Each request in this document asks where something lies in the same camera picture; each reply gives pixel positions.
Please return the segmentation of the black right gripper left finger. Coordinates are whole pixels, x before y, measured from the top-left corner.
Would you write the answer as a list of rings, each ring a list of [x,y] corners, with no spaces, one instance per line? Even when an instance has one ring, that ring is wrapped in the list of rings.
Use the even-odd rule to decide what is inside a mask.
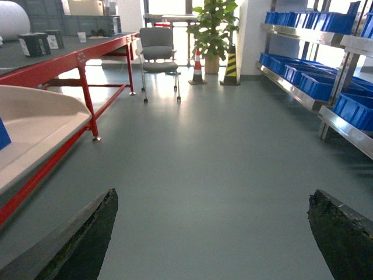
[[[1,268],[1,279],[97,279],[118,210],[115,189],[101,193]]]

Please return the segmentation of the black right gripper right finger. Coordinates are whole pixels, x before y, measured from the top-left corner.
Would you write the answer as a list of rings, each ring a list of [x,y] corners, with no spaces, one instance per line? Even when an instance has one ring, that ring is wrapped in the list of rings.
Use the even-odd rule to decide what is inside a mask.
[[[334,279],[372,279],[372,221],[327,192],[309,197],[308,220]]]

